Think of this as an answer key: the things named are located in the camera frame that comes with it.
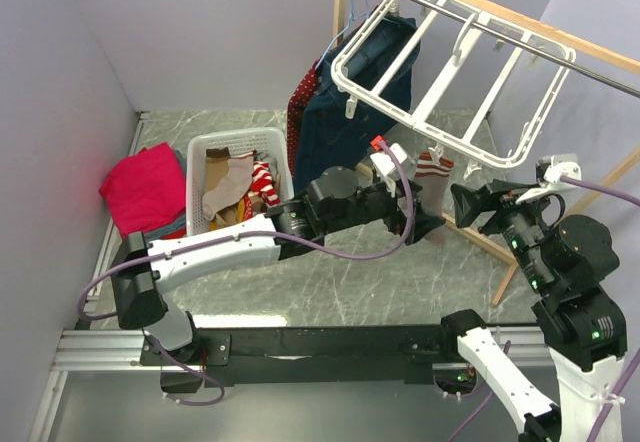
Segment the beige striped-cuff sock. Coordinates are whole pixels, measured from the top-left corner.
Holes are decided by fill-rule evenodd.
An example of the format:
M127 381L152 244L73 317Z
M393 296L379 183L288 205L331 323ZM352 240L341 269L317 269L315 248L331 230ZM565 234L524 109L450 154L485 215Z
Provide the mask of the beige striped-cuff sock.
M231 158L227 186L218 194L204 194L202 197L203 214L211 221L223 209L237 204L247 193L252 183L254 159L251 154Z
M453 160L434 156L429 151L419 155L413 181L422 187L420 199L425 212L442 215L443 199L454 166Z

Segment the white plastic clip hanger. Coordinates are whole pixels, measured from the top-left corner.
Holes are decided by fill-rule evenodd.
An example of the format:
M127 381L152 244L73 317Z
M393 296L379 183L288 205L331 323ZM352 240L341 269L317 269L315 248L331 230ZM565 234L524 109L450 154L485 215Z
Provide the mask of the white plastic clip hanger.
M523 164L542 130L555 99L568 76L569 69L576 60L576 51L543 35L537 29L529 29L520 22L507 20L506 17L500 16L496 9L486 10L476 2L469 3L464 0L412 1L422 5L426 9L426 14L411 37L400 44L399 52L391 57L388 67L380 76L373 79L372 87L367 88L356 80L354 63L356 57L364 53L365 44L373 40L376 30L381 27L384 21L388 21L392 11L398 8L398 0L383 0L331 63L333 82L339 91L349 95L345 115L349 118L353 117L358 104L363 103L434 141L437 146L446 147L484 166L508 171ZM427 32L439 15L452 16L462 23L462 27L457 33L450 55L426 94L414 109L403 109L398 103L385 96L383 92L391 84L392 78L399 74L401 66L409 61L409 56L414 50L426 47ZM465 62L483 35L492 35L498 42L511 45L513 50L494 78L465 132L461 135L455 135L433 125L429 121L429 117L447 89L461 74ZM477 145L474 138L485 116L489 113L511 73L526 52L533 57L549 60L557 68L547 88L542 92L541 99L533 114L524 122L515 146L509 149L504 156L494 155Z

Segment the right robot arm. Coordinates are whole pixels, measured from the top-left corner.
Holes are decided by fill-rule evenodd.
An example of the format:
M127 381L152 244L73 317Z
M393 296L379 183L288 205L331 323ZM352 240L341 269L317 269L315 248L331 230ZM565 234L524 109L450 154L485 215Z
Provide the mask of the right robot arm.
M574 214L547 225L542 213L552 193L494 180L480 189L451 187L455 223L466 228L482 213L485 235L501 235L531 289L538 327L551 355L559 401L544 395L520 371L479 315L445 316L439 349L464 359L510 415L521 441L620 441L627 328L602 281L620 264L606 226Z

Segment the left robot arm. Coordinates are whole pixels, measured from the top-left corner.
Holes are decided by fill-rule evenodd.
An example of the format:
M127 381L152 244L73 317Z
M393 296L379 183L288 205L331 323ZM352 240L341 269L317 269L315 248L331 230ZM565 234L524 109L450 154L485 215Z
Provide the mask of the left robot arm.
M118 325L146 330L173 361L189 363L200 340L191 317L165 294L211 273L327 252L327 235L377 220L404 244L416 243L444 224L421 208L419 190L415 183L394 191L383 182L361 187L354 171L332 167L294 198L225 229L156 241L132 233L112 265Z

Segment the dark blue denim garment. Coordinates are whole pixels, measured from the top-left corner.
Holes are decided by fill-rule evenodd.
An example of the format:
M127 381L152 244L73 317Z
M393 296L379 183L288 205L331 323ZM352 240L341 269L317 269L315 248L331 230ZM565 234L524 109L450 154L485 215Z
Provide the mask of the dark blue denim garment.
M413 18L384 17L348 60L348 78L366 90L373 89L416 29ZM362 101L349 106L350 95L340 91L331 77L331 63L353 37L345 37L316 70L319 86L303 114L295 163L288 164L295 192L330 167L353 169L371 148L370 142L395 126L391 117Z

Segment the red white striped sock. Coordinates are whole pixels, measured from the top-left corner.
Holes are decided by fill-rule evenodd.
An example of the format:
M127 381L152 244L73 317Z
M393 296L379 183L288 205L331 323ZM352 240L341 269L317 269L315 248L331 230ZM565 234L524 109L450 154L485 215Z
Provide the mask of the red white striped sock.
M274 206L280 203L280 198L275 188L274 178L266 162L255 161L253 163L250 190L259 196L268 206Z

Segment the white laundry basket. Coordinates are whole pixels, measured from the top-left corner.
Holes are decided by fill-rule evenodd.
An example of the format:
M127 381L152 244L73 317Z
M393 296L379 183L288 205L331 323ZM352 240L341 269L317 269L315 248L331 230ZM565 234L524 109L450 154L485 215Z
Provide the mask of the white laundry basket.
M216 132L197 136L188 145L189 236L244 222L293 194L280 129Z

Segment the red polka dot garment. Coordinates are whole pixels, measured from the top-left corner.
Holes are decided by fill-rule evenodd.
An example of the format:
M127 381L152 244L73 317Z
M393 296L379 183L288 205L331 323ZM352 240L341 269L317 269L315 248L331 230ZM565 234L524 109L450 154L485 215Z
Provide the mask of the red polka dot garment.
M309 71L294 90L289 99L286 110L286 142L288 151L288 164L292 167L300 140L303 114L315 94L319 80L316 71L318 60L312 63Z

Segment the metal hanging rod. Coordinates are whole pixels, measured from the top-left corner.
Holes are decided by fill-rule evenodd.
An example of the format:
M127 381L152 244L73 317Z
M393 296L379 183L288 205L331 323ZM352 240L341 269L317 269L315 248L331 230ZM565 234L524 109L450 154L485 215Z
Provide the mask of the metal hanging rod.
M436 3L429 2L428 0L409 0L409 1L417 3L428 9L434 10L457 22L464 23L466 21L466 19L463 18L462 16L454 12L451 12L450 10L444 7L439 6ZM507 9L506 7L502 7L500 5L497 5L487 0L459 0L459 1L464 2L465 4L469 4L479 9L480 11L485 11L492 16L495 16L499 19L504 20L505 22L514 24L516 27L519 27L522 30L528 30L536 34L538 37L545 37L553 42L557 42L569 48L575 49L578 52L581 52L588 56L596 58L609 65L613 65L626 72L633 73L636 75L639 74L639 62L637 60L627 56L623 56L622 54L614 52L613 50L604 48L593 42L581 39L580 37L577 37L573 34L566 33L564 31L561 31L560 29L546 25L538 20L534 20L532 18L524 16L523 14L514 12L510 9ZM603 83L609 87L612 87L618 91L624 92L633 97L636 97L636 98L639 97L639 91L637 89L634 89L621 82L607 78L604 75L596 73L585 67L576 65L573 62L567 62L564 59L560 59L558 57L552 56L546 52L543 52L541 49L537 49L533 46L530 46L525 42L520 42L519 40L511 38L501 32L497 32L489 28L488 26L480 24L479 22L473 22L471 23L471 26L488 35L495 37L496 39L503 40L504 42L507 42L515 47L524 49L534 55L537 55L550 62L553 62L554 64L573 70L576 73L584 75L592 80Z

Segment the tan stocking in basket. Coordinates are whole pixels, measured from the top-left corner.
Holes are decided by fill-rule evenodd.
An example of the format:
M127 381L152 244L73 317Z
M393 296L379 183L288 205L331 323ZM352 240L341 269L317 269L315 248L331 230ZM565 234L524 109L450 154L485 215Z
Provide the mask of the tan stocking in basket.
M227 186L230 159L227 147L206 150L204 194L218 194Z

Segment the black base beam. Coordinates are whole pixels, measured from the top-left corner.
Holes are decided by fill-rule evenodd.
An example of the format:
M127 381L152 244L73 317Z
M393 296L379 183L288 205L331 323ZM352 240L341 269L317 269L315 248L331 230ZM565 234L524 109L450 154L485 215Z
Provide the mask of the black base beam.
M226 387L241 384L402 381L430 384L433 369L463 363L439 325L200 329L178 359Z

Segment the pink folded cloth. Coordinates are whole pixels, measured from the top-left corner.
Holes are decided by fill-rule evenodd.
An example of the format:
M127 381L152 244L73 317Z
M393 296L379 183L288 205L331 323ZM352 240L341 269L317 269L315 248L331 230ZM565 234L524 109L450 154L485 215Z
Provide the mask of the pink folded cloth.
M173 150L166 143L143 148L103 181L99 194L121 237L166 225L186 209L186 176Z

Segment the wooden clothes rack frame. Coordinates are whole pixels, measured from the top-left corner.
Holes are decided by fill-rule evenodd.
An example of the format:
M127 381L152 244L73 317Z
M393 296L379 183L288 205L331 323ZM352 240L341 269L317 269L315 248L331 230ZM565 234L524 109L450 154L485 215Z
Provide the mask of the wooden clothes rack frame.
M480 164L497 169L513 169L524 162L528 156L532 144L544 125L547 113L551 109L552 103L555 101L569 72L574 71L580 73L587 78L633 97L639 94L638 90L628 85L577 65L573 59L576 53L581 52L625 72L637 74L639 72L639 63L631 57L602 47L594 42L570 34L489 0L412 1L429 9L430 12L428 16L430 18L434 18L438 14L454 18L456 16L455 13L451 12L445 6L448 2L468 12L468 17L462 21L463 27L453 46L450 60L421 100L415 113L409 114L389 105L380 97L382 90L387 86L391 76L397 72L401 62L408 56L409 52L407 50L403 50L400 56L394 59L391 68L382 76L380 83L372 90L361 89L354 83L348 81L343 72L347 58L340 56L332 66L332 75L339 88L346 90L350 95L347 105L349 111L354 110L357 101L366 102L372 107L381 110L384 114L392 116L404 126L466 155ZM480 32L513 45L515 50L496 78L491 90L482 102L481 108L474 116L465 134L461 137L454 137L428 124L426 119L457 74L462 58L466 57L475 46L477 35ZM477 132L482 118L487 114L489 106L497 97L515 63L524 51L558 65L559 71L550 83L533 121L525 125L521 141L518 143L515 153L507 158L498 158L473 145L472 139Z

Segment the aluminium rail frame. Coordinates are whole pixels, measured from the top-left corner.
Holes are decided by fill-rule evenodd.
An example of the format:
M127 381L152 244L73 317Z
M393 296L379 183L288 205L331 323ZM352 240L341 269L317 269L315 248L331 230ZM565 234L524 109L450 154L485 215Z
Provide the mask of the aluminium rail frame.
M138 150L141 144L141 134L144 131L144 128L149 120L149 116L149 111L142 111L138 114L138 122L128 155L132 155ZM115 253L115 247L120 243L120 240L121 237L119 231L115 227L113 220L110 219L101 244L92 277L97 277L102 272L106 271L112 261L112 252ZM95 287L91 288L91 290L87 292L87 295L84 298L82 310L86 314L88 314L90 318L98 317L99 315L103 315L102 312L105 312L104 310L101 312L97 308L99 305L100 296L104 292L104 290L106 290L103 290L104 283L104 281L99 282ZM71 329L65 329L65 331L63 331L63 334L60 337L60 343L65 341L66 332L90 331L91 324L93 322L79 318ZM100 345L102 343L100 342L100 340L102 339L98 340L98 335L89 334L88 337L88 342L81 341L80 349L78 349L81 351L87 349L87 354L81 354L82 356L78 360L74 359L73 357L75 356L73 356L73 360L71 361L71 369L65 369L66 365L64 365L64 363L62 365L58 364L56 362L57 359L54 357L55 360L52 362L51 371L49 373L44 393L41 398L41 402L27 441L49 441L52 429L54 427L56 415L59 412L60 404L63 399L67 379L71 372L113 372L122 369L122 363L125 364L125 369L129 367L130 363L132 364L133 368L137 367L136 364L138 364L138 362L131 362L133 360L131 359L131 357L129 357L128 359L124 357L124 348L118 349L116 346L107 347L104 344ZM97 355L98 358L95 360L91 359L90 361L89 358L87 358L89 357L89 355Z

